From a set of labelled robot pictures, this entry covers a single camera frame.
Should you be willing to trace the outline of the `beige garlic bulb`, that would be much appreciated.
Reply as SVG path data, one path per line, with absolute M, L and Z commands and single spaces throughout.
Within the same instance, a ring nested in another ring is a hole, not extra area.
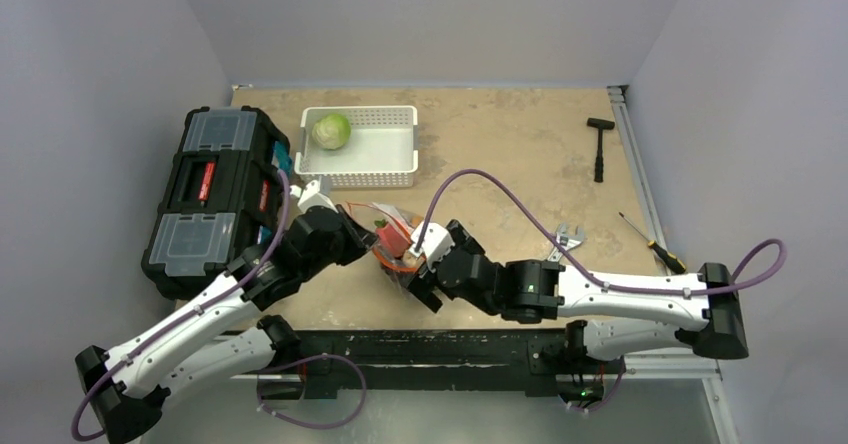
M 421 266 L 423 260 L 421 256 L 416 256 L 406 251 L 401 257 L 401 262 L 407 272 L 414 272 Z

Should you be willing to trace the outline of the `pink peach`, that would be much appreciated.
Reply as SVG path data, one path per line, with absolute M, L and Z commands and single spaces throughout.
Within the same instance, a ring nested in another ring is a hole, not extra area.
M 375 233 L 379 246 L 392 258 L 401 259 L 412 245 L 410 230 L 404 224 L 386 221 Z

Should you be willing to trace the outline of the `clear zip top bag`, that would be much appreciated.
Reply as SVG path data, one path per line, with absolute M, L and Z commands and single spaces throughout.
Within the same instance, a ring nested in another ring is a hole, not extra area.
M 376 235 L 372 253 L 381 269 L 395 285 L 408 291 L 424 259 L 411 254 L 414 244 L 412 234 L 423 223 L 424 217 L 403 208 L 378 202 L 351 202 L 343 204 L 353 220 Z

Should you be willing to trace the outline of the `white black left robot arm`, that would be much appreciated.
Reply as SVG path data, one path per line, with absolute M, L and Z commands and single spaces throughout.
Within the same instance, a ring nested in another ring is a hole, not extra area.
M 75 358 L 85 396 L 72 418 L 74 440 L 130 443 L 208 384 L 243 373 L 304 372 L 335 360 L 303 347 L 283 317 L 265 312 L 327 267 L 362 258 L 376 241 L 344 208 L 312 207 L 268 242 L 245 249 L 149 330 L 110 349 L 84 349 Z

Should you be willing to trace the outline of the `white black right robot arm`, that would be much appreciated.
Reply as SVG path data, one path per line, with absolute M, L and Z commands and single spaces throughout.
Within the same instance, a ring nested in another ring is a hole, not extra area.
M 644 276 L 581 272 L 540 259 L 490 260 L 456 220 L 419 224 L 410 256 L 420 264 L 408 290 L 432 311 L 440 291 L 505 321 L 537 324 L 583 318 L 561 356 L 576 371 L 597 361 L 663 348 L 688 348 L 715 360 L 748 357 L 741 305 L 727 267 L 706 263 L 695 273 Z

